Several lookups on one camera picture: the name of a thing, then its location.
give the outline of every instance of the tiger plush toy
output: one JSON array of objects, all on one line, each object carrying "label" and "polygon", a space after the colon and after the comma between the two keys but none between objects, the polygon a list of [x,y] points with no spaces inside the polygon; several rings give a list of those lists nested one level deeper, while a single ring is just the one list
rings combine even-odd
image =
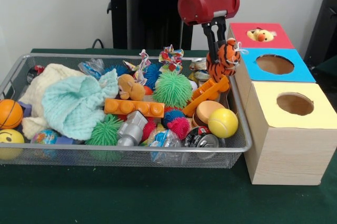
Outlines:
[{"label": "tiger plush toy", "polygon": [[222,75],[234,75],[236,72],[236,66],[240,63],[241,54],[239,47],[235,49],[236,40],[229,38],[227,44],[222,45],[217,53],[218,62],[213,63],[208,53],[206,58],[206,67],[209,72],[210,77],[215,81],[219,82]]}]

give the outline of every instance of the black cable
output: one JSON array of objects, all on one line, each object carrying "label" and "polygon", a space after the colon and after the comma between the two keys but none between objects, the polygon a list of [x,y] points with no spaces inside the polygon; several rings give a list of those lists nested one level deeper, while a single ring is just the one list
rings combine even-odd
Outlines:
[{"label": "black cable", "polygon": [[91,48],[95,48],[97,42],[100,43],[101,48],[104,48],[103,42],[99,38],[95,39],[94,44],[92,45]]}]

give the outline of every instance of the stacked boxes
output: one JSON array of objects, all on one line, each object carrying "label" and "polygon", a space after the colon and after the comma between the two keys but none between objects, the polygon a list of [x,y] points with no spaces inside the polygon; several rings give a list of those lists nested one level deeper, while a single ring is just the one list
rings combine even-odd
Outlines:
[{"label": "stacked boxes", "polygon": [[[273,33],[260,42],[256,28]],[[318,185],[337,146],[337,114],[279,24],[231,24],[242,43],[235,79],[253,137],[253,184]]]}]

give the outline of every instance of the knitted cloth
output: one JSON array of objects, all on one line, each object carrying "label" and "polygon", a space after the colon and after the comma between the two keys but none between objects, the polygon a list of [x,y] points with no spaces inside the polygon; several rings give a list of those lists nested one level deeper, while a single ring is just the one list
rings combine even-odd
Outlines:
[{"label": "knitted cloth", "polygon": [[26,93],[20,99],[25,104],[32,106],[32,114],[22,119],[22,131],[28,139],[36,133],[48,128],[48,123],[43,116],[42,97],[47,87],[70,76],[82,76],[80,71],[69,69],[60,64],[49,64],[41,75],[33,79]]},{"label": "knitted cloth", "polygon": [[92,76],[68,77],[47,88],[43,99],[44,116],[51,128],[75,140],[89,140],[94,127],[104,120],[106,98],[118,94],[114,69],[99,81]]}]

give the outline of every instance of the light blue knitted blanket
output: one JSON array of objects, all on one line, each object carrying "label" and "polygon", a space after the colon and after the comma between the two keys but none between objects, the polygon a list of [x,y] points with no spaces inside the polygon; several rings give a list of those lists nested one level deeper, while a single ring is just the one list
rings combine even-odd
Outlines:
[{"label": "light blue knitted blanket", "polygon": [[75,140],[88,140],[98,122],[106,98],[118,94],[116,70],[99,81],[92,76],[71,76],[46,89],[42,99],[44,116],[51,128]]}]

